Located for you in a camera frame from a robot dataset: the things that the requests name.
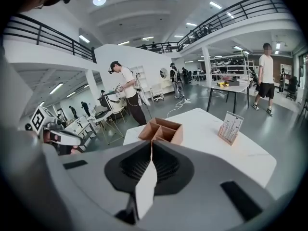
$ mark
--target white wall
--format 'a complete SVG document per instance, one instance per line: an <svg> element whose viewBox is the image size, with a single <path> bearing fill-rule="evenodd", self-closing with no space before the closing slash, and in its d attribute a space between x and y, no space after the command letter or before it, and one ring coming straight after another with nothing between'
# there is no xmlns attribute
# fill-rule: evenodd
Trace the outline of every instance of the white wall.
<svg viewBox="0 0 308 231"><path fill-rule="evenodd" d="M193 72L198 70L198 68L201 69L201 64L199 62L185 63L185 68L193 74Z"/></svg>
<svg viewBox="0 0 308 231"><path fill-rule="evenodd" d="M149 87L160 83L160 69L169 70L171 64L171 58L163 54L113 44L105 44L97 48L95 56L106 91L113 90L122 78L120 74L108 73L110 63L113 61L119 61L128 68L143 66Z"/></svg>
<svg viewBox="0 0 308 231"><path fill-rule="evenodd" d="M101 92L101 90L105 90L103 83L97 84L97 88L99 92ZM95 102L89 87L86 88L86 90L81 93L75 94L70 98L66 98L60 101L60 106L62 107L67 119L70 120L74 118L73 113L69 108L69 106L72 106L76 109L78 117L83 115L88 117L84 109L81 108L81 101L86 102L88 104L89 110L94 108Z"/></svg>

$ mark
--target desk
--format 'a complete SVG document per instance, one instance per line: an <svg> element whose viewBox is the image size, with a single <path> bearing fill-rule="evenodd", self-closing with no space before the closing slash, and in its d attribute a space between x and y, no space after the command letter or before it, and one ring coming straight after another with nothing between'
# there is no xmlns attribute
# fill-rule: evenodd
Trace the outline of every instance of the desk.
<svg viewBox="0 0 308 231"><path fill-rule="evenodd" d="M276 160L250 138L239 132L233 146L230 146L217 135L223 121L200 108L166 120L183 124L181 146L218 156L263 188L266 187L276 167ZM139 141L138 136L143 128L127 130L123 145Z"/></svg>
<svg viewBox="0 0 308 231"><path fill-rule="evenodd" d="M212 100L212 94L213 94L213 90L224 90L227 91L227 99L226 102L228 102L228 98L229 98L229 92L233 92L234 93L234 106L233 106L233 113L235 114L236 112L236 102L237 102L237 93L241 92L243 90L245 90L247 88L247 107L249 108L249 84L250 81L247 80L239 80L240 85L239 86L231 86L231 87L219 87L217 85L217 82L222 82L223 80L217 80L217 81L212 81L212 88L211 88L211 92L210 92L210 97L208 99L208 105L207 105L207 109L206 111L208 112L210 109L210 105L211 105L211 100Z"/></svg>
<svg viewBox="0 0 308 231"><path fill-rule="evenodd" d="M103 131L103 135L104 135L104 138L105 138L107 144L111 144L112 142L115 142L115 141L117 141L117 140L119 140L119 139L121 139L121 138L124 137L124 135L121 133L120 129L116 126L116 124L115 124L115 122L113 121L113 119L110 119L110 120L111 120L112 123L114 124L115 128L112 127L112 124L110 125L110 124L108 123L107 119L108 119L109 116L111 116L112 114L113 114L112 111L108 111L108 112L107 112L103 117L101 117L101 118L95 119L95 118L92 118L91 116L88 118L88 119L91 119L91 118L92 118L94 123L98 122L98 123L101 125L102 131ZM104 130L105 130L105 127L104 127L104 125L103 125L103 121L105 121L105 123L106 123L110 128L112 128L112 129L115 131L115 133L118 133L118 134L120 135L120 138L108 142L108 140L107 140L107 138L106 138L106 135L105 135L105 131L104 131Z"/></svg>

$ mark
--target ceiling light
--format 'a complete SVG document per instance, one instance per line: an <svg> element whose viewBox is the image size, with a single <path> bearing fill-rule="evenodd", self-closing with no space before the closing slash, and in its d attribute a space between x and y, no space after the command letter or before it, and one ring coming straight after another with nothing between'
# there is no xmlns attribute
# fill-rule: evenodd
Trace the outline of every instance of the ceiling light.
<svg viewBox="0 0 308 231"><path fill-rule="evenodd" d="M57 91L61 86L63 85L63 83L60 83L59 85L57 85L49 94L53 94L55 91Z"/></svg>
<svg viewBox="0 0 308 231"><path fill-rule="evenodd" d="M123 44L128 44L128 43L129 43L129 41L126 41L126 42L120 43L118 45L123 45Z"/></svg>
<svg viewBox="0 0 308 231"><path fill-rule="evenodd" d="M83 41L85 41L86 43L90 43L89 40L87 40L84 36L82 35L79 35L80 39L82 39Z"/></svg>
<svg viewBox="0 0 308 231"><path fill-rule="evenodd" d="M230 14L229 12L227 12L227 15L230 16L232 19L234 19L234 16Z"/></svg>
<svg viewBox="0 0 308 231"><path fill-rule="evenodd" d="M239 51L242 51L243 49L241 47L238 47L238 46L234 46L233 48L239 50Z"/></svg>
<svg viewBox="0 0 308 231"><path fill-rule="evenodd" d="M145 38L142 38L142 40L147 40L147 39L152 39L152 38L154 38L154 36L145 37Z"/></svg>
<svg viewBox="0 0 308 231"><path fill-rule="evenodd" d="M216 4L216 3L214 3L214 2L210 2L210 4L213 5L213 6L215 6L215 7L218 8L218 9L221 9L221 8L222 8L221 6L219 6L218 4Z"/></svg>
<svg viewBox="0 0 308 231"><path fill-rule="evenodd" d="M186 25L189 25L189 26L198 26L197 24L189 23L189 22L187 22Z"/></svg>
<svg viewBox="0 0 308 231"><path fill-rule="evenodd" d="M106 3L106 0L93 0L93 4L96 6L102 6Z"/></svg>
<svg viewBox="0 0 308 231"><path fill-rule="evenodd" d="M69 98L70 96L74 95L76 92L74 91L73 93L67 95L66 97Z"/></svg>

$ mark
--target person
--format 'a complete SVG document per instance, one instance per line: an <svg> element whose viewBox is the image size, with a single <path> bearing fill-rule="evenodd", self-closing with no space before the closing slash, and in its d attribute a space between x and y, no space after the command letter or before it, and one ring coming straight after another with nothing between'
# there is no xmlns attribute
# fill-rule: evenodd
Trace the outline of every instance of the person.
<svg viewBox="0 0 308 231"><path fill-rule="evenodd" d="M76 109L74 109L72 106L69 106L69 108L72 110L73 115L74 115L74 118L75 118L75 119L78 119Z"/></svg>
<svg viewBox="0 0 308 231"><path fill-rule="evenodd" d="M81 109L84 109L85 112L87 113L87 115L90 117L90 112L89 112L89 107L88 107L88 104L86 102L81 102Z"/></svg>
<svg viewBox="0 0 308 231"><path fill-rule="evenodd" d="M133 87L136 81L132 75L132 72L127 67L122 66L118 61L112 62L110 64L110 68L113 72L121 72L123 76L123 84L118 91L125 92L128 109L134 119L139 123L139 126L145 125L145 116L138 103L139 98L137 91Z"/></svg>
<svg viewBox="0 0 308 231"><path fill-rule="evenodd" d="M171 47L170 42L168 41L167 43L168 43L168 44L167 44L167 50L168 50L169 52L172 52L172 49L170 48L170 47Z"/></svg>
<svg viewBox="0 0 308 231"><path fill-rule="evenodd" d="M182 68L183 78L184 78L184 84L188 85L188 71L184 67Z"/></svg>
<svg viewBox="0 0 308 231"><path fill-rule="evenodd" d="M175 67L175 64L170 64L170 79L172 80L172 85L174 89L175 98L184 98L184 87L181 80L181 75L179 70Z"/></svg>
<svg viewBox="0 0 308 231"><path fill-rule="evenodd" d="M280 79L279 79L279 91L278 91L278 93L283 93L284 82L285 82L285 72L284 72L284 68L282 68L282 71L280 73Z"/></svg>
<svg viewBox="0 0 308 231"><path fill-rule="evenodd" d="M153 41L152 45L151 45L152 49L156 49L157 46L155 45L155 42Z"/></svg>
<svg viewBox="0 0 308 231"><path fill-rule="evenodd" d="M273 116L271 110L273 105L273 98L275 93L274 79L273 79L273 59L271 58L272 48L269 43L263 45L264 54L259 59L259 79L260 91L256 96L255 103L252 105L254 109L259 110L258 102L260 98L269 98L269 106L267 112Z"/></svg>

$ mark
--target cardboard box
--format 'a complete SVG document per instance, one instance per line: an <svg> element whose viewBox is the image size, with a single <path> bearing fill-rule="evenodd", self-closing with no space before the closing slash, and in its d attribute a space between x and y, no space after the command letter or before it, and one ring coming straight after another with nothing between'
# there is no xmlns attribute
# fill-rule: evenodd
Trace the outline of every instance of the cardboard box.
<svg viewBox="0 0 308 231"><path fill-rule="evenodd" d="M153 118L145 125L138 138L144 141L159 140L180 145L183 141L183 126L179 123Z"/></svg>

